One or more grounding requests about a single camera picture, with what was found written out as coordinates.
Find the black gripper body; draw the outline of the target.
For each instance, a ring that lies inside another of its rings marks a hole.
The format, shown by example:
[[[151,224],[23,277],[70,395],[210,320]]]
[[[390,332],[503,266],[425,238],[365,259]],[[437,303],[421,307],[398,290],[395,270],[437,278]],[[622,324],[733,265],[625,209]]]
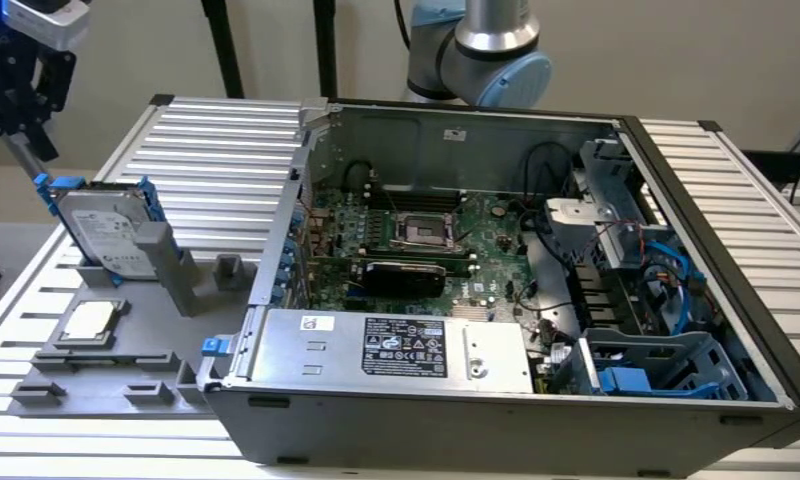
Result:
[[[47,117],[34,88],[39,44],[20,32],[0,27],[0,136],[14,134]]]

